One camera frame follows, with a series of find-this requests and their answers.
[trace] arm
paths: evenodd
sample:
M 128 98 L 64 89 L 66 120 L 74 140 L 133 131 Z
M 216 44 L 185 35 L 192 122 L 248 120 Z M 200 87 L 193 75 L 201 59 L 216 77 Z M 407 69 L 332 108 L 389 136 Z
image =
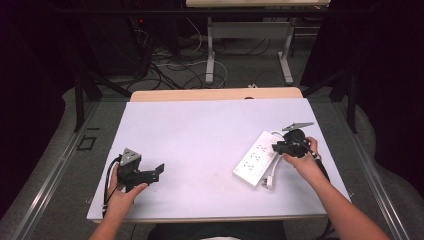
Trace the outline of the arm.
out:
M 110 198 L 107 212 L 103 221 L 91 235 L 90 240 L 115 239 L 122 221 L 131 209 L 134 199 L 147 188 L 147 184 L 140 184 L 128 193 L 122 192 L 122 188 L 123 186 L 118 186 L 118 165 L 115 165 L 108 189 Z
M 312 151 L 318 154 L 317 141 L 308 139 Z M 331 185 L 310 153 L 303 158 L 283 154 L 283 158 L 292 164 L 315 190 L 341 239 L 389 239 L 368 216 Z

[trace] white power strip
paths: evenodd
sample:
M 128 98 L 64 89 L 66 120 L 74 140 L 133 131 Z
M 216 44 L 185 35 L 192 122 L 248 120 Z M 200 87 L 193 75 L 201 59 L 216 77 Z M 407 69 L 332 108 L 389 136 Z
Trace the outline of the white power strip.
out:
M 233 175 L 256 187 L 269 165 L 277 156 L 272 144 L 280 138 L 264 131 L 233 171 Z

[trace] table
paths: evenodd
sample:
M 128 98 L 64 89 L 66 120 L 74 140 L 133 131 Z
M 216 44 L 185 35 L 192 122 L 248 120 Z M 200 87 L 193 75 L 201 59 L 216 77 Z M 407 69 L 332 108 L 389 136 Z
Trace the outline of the table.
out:
M 126 147 L 143 155 L 142 170 L 165 163 L 160 181 L 136 199 L 126 221 L 324 217 L 313 189 L 285 161 L 276 168 L 274 190 L 252 188 L 232 176 L 262 131 L 279 130 L 293 122 L 315 122 L 303 130 L 319 141 L 332 184 L 349 199 L 309 102 L 299 89 L 141 91 L 127 103 L 87 219 L 101 221 L 105 173 Z
M 330 0 L 187 0 L 188 7 L 219 8 L 219 7 L 299 7 L 325 6 Z M 208 62 L 206 66 L 207 84 L 213 83 L 215 52 L 213 51 L 214 38 L 275 38 L 285 39 L 283 51 L 278 52 L 284 80 L 287 85 L 293 85 L 293 78 L 287 63 L 287 55 L 293 38 L 296 18 L 288 22 L 213 22 L 208 17 Z

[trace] person's lap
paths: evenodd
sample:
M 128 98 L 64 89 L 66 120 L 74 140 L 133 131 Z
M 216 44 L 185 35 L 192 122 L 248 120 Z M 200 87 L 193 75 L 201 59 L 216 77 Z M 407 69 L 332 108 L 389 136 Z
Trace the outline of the person's lap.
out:
M 241 240 L 285 240 L 283 221 L 157 224 L 149 240 L 199 240 L 233 237 Z

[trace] white tabletop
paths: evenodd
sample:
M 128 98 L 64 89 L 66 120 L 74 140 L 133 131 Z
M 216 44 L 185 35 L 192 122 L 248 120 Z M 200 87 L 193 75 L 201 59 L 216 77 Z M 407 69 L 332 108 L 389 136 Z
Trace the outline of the white tabletop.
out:
M 332 184 L 349 199 L 307 99 L 127 103 L 87 218 L 102 219 L 109 164 L 125 148 L 143 155 L 141 170 L 165 163 L 160 181 L 135 200 L 127 221 L 186 222 L 288 219 L 325 211 L 296 170 L 280 161 L 276 188 L 251 188 L 232 171 L 259 135 L 293 122 L 319 142 Z
M 283 7 L 324 6 L 330 0 L 187 0 L 188 7 Z

